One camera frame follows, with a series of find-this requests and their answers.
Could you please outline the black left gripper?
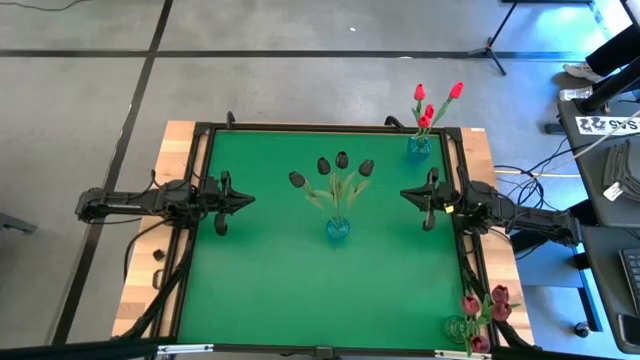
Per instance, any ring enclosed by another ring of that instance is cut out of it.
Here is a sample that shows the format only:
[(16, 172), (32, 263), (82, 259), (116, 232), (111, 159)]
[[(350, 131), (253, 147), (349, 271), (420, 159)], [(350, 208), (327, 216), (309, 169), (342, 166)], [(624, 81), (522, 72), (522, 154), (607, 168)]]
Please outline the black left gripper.
[[(229, 203), (229, 192), (235, 202)], [(206, 179), (199, 188), (199, 205), (203, 214), (218, 212), (231, 215), (255, 202), (255, 197), (231, 190), (230, 179)]]

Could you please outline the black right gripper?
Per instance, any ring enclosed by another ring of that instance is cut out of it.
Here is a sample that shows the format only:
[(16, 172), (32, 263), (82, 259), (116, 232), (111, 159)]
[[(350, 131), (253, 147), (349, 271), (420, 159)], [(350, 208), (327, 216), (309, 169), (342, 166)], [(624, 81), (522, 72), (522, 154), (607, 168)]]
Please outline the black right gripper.
[(417, 208), (427, 212), (446, 211), (446, 208), (458, 202), (458, 191), (449, 183), (427, 183), (416, 188), (401, 190), (400, 194)]

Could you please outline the blue glass vase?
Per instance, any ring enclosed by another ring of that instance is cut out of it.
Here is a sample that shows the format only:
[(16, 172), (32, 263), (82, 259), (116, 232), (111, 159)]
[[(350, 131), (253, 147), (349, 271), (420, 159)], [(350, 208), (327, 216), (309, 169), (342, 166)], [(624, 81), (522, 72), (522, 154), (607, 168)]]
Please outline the blue glass vase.
[(430, 140), (426, 137), (410, 137), (407, 142), (407, 158), (410, 162), (421, 163), (431, 154)]
[(344, 239), (350, 232), (350, 224), (344, 217), (332, 217), (326, 224), (326, 233), (330, 239)]

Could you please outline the green glass vase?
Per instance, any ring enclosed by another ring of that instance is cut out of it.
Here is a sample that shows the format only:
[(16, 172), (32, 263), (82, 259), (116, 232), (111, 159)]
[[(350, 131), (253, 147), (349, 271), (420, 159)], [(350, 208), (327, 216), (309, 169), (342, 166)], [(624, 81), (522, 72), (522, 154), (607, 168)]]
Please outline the green glass vase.
[(466, 344), (474, 334), (474, 319), (469, 316), (450, 316), (444, 322), (444, 330), (450, 342)]

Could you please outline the green table mat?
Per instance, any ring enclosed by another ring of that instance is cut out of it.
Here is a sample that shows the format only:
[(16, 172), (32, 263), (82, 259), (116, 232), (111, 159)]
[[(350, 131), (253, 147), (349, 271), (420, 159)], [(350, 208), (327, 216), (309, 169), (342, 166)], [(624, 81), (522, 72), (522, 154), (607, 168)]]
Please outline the green table mat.
[[(231, 132), (215, 135), (210, 171), (228, 171), (233, 188), (255, 202), (227, 219), (199, 225), (178, 330), (182, 343), (447, 349), (445, 320), (461, 313), (461, 282), (452, 220), (423, 214), (400, 195), (445, 165), (438, 139), (422, 163), (408, 160), (407, 138), (389, 134)], [(371, 183), (346, 212), (349, 234), (330, 239), (335, 215), (292, 186), (289, 173), (328, 190), (336, 155), (365, 160)]]

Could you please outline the black tripod stand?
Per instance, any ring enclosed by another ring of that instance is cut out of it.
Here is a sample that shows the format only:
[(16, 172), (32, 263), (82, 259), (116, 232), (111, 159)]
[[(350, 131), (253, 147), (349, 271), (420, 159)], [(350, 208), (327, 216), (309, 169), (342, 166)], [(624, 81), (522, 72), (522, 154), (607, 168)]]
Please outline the black tripod stand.
[(469, 58), (472, 59), (478, 59), (478, 58), (486, 58), (486, 59), (490, 59), (494, 62), (494, 64), (496, 65), (499, 73), (501, 76), (506, 76), (507, 73), (504, 69), (504, 67), (502, 66), (500, 59), (498, 58), (496, 52), (493, 50), (493, 45), (496, 42), (497, 38), (499, 37), (499, 35), (501, 34), (502, 30), (504, 29), (506, 23), (508, 22), (508, 20), (510, 19), (511, 15), (513, 14), (513, 12), (515, 11), (517, 5), (519, 4), (518, 0), (508, 0), (508, 3), (511, 4), (508, 12), (506, 13), (506, 15), (504, 16), (504, 18), (502, 19), (500, 25), (498, 26), (498, 28), (496, 29), (496, 31), (494, 32), (494, 34), (490, 37), (487, 38), (486, 43), (483, 47), (481, 48), (477, 48), (474, 50), (471, 50), (467, 53), (467, 56)]

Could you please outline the black desk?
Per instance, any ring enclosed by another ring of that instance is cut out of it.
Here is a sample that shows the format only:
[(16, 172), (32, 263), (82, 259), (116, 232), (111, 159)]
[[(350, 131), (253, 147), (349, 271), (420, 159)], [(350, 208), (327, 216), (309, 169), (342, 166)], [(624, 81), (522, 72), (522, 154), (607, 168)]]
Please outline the black desk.
[[(579, 132), (576, 116), (579, 111), (573, 102), (558, 104), (560, 123), (568, 136), (569, 144), (575, 154), (579, 147), (587, 148), (597, 140), (595, 135), (583, 135)], [(622, 144), (625, 140), (640, 141), (640, 136), (623, 137), (612, 135), (586, 154), (578, 157), (576, 163), (580, 171), (589, 199), (574, 206), (574, 209), (590, 213), (589, 224), (606, 227), (640, 228), (640, 203), (623, 196), (615, 201), (605, 198), (603, 192), (603, 171), (609, 148)]]
[(640, 317), (635, 311), (619, 254), (623, 249), (640, 249), (640, 239), (622, 228), (582, 226), (581, 232), (587, 262), (616, 346), (623, 353), (640, 356), (640, 347), (622, 341), (617, 322), (618, 314)]

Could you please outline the person's shoe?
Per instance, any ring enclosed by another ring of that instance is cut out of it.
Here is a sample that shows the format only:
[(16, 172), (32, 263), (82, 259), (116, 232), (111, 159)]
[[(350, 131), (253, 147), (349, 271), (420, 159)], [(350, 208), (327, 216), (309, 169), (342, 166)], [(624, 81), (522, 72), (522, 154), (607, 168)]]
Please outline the person's shoe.
[(585, 79), (592, 83), (597, 83), (603, 79), (603, 77), (595, 73), (586, 62), (580, 64), (564, 64), (563, 70), (570, 76)]
[(586, 99), (593, 94), (593, 87), (587, 86), (576, 89), (563, 89), (559, 91), (560, 101), (572, 101), (575, 99)]

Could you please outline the white label sticker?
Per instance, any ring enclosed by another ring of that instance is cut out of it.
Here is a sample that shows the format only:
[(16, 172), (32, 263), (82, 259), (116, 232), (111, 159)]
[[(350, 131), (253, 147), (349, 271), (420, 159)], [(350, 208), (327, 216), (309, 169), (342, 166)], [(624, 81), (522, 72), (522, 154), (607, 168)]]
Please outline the white label sticker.
[(629, 120), (625, 117), (576, 116), (575, 122), (582, 135), (603, 136), (615, 130), (614, 136), (640, 134), (640, 117)]

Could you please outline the grey cloth stack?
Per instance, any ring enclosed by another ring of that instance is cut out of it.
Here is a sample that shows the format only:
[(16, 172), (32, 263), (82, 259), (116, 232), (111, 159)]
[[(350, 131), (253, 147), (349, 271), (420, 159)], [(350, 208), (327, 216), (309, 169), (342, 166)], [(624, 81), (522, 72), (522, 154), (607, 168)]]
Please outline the grey cloth stack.
[(640, 143), (624, 140), (609, 148), (603, 170), (603, 187), (618, 183), (623, 194), (640, 202)]

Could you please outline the grey furniture foot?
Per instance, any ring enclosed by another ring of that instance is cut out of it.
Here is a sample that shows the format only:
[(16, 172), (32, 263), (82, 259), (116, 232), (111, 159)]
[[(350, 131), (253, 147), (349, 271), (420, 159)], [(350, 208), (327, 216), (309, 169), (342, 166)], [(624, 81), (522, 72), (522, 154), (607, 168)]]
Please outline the grey furniture foot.
[(0, 229), (13, 229), (26, 234), (32, 234), (37, 226), (6, 213), (0, 212)]

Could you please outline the person's leg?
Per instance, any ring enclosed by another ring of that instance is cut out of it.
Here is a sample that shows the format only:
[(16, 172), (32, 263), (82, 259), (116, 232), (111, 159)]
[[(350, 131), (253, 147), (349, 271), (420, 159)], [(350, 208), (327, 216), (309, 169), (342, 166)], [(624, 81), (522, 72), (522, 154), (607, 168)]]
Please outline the person's leg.
[(587, 56), (586, 63), (594, 73), (606, 76), (639, 56), (640, 28), (631, 25)]

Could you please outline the dark phone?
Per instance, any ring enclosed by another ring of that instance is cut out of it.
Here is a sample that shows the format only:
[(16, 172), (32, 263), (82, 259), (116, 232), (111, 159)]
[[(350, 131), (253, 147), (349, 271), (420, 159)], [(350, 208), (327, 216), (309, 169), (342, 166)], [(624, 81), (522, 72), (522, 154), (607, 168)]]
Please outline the dark phone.
[(617, 322), (622, 341), (626, 345), (640, 347), (640, 317), (618, 314)]

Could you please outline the black metal table frame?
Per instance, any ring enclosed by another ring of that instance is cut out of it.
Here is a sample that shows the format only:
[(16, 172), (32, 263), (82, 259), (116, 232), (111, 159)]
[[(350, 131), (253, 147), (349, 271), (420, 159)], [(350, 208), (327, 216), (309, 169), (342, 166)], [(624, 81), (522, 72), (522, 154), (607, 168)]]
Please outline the black metal table frame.
[[(186, 180), (197, 186), (206, 176), (218, 178), (210, 171), (214, 137), (222, 131), (231, 132), (293, 132), (311, 134), (389, 134), (410, 136), (406, 127), (399, 133), (391, 127), (331, 124), (286, 124), (237, 122), (233, 128), (223, 123), (171, 121), (167, 124), (160, 152), (155, 164), (155, 177), (148, 189), (158, 188), (172, 180)], [(443, 168), (431, 168), (426, 175), (427, 183), (449, 182), (455, 189), (463, 187), (466, 180), (464, 132), (457, 128), (437, 128), (431, 133), (431, 142), (438, 139), (444, 156)], [(465, 238), (466, 230), (460, 218), (448, 215), (454, 227), (456, 251), (463, 286), (463, 296), (475, 292), (481, 303), (491, 293), (492, 283), (487, 277), (484, 252), (478, 237)], [(182, 343), (178, 330), (192, 265), (197, 231), (202, 221), (212, 219), (209, 214), (196, 225), (180, 229), (169, 226), (156, 216), (136, 216), (141, 231), (127, 248), (129, 273), (124, 283), (122, 297), (128, 303), (119, 314), (114, 325), (114, 337), (106, 341), (69, 343), (68, 330), (73, 321), (73, 310), (65, 308), (55, 330), (54, 339), (46, 346), (1, 349), (0, 360), (125, 360), (139, 357), (174, 356), (158, 355), (159, 345), (213, 344), (213, 352), (275, 353), (283, 355), (307, 355), (318, 359), (333, 359), (343, 356), (384, 357), (434, 357), (436, 349), (382, 349), (350, 348), (332, 346), (290, 345), (235, 345), (214, 343)], [(165, 257), (156, 261), (153, 252), (161, 249)], [(155, 270), (163, 269), (163, 286), (155, 290), (151, 277)], [(139, 297), (139, 304), (130, 300)], [(450, 342), (450, 347), (440, 350), (465, 351), (465, 344)]]

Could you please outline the silver frame bracket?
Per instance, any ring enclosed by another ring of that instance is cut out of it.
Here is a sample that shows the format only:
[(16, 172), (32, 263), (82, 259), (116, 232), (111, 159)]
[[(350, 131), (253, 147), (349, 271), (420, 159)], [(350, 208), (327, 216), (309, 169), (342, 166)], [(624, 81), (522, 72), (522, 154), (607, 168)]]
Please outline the silver frame bracket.
[(434, 351), (435, 358), (446, 360), (493, 360), (491, 354), (488, 353), (467, 353), (465, 351), (440, 350)]
[(158, 355), (178, 355), (213, 352), (215, 349), (213, 344), (172, 344), (159, 345), (157, 347)]

